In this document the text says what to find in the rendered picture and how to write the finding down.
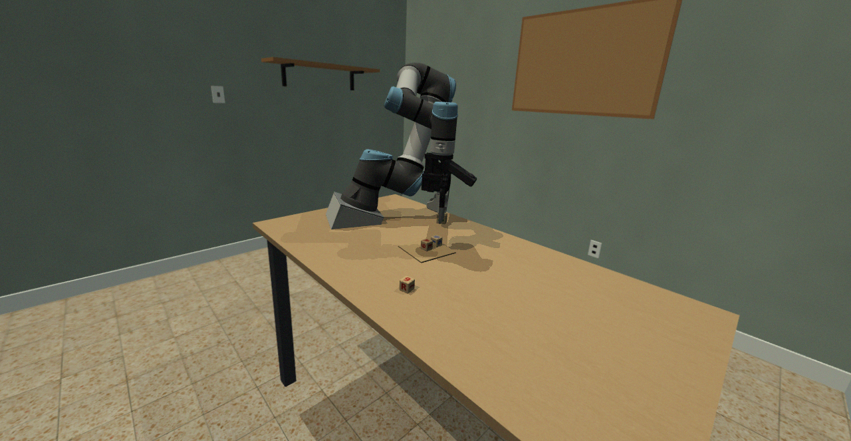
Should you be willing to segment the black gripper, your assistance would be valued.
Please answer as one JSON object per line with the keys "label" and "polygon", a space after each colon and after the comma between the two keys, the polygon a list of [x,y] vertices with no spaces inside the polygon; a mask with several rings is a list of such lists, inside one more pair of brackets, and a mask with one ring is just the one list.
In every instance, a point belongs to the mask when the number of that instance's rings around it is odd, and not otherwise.
{"label": "black gripper", "polygon": [[442,165],[445,160],[452,160],[453,155],[442,156],[426,153],[424,158],[425,171],[422,174],[422,190],[424,192],[437,192],[434,198],[429,199],[427,208],[439,213],[439,225],[441,225],[444,213],[447,211],[451,184],[451,172],[445,170]]}

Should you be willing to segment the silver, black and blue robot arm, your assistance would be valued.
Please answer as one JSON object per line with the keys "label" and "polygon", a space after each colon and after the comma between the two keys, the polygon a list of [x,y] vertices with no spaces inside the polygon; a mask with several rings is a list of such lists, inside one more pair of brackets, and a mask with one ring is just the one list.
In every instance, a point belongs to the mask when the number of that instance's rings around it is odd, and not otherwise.
{"label": "silver, black and blue robot arm", "polygon": [[[381,151],[365,149],[362,153],[352,183],[341,196],[346,204],[359,210],[377,210],[381,186],[407,196],[415,195],[422,186],[422,161],[428,144],[433,155],[455,153],[458,119],[458,104],[452,102],[455,79],[425,63],[406,63],[399,69],[396,80],[396,87],[391,87],[387,94],[385,108],[415,123],[404,153],[396,161]],[[421,94],[420,98],[417,93]]]}

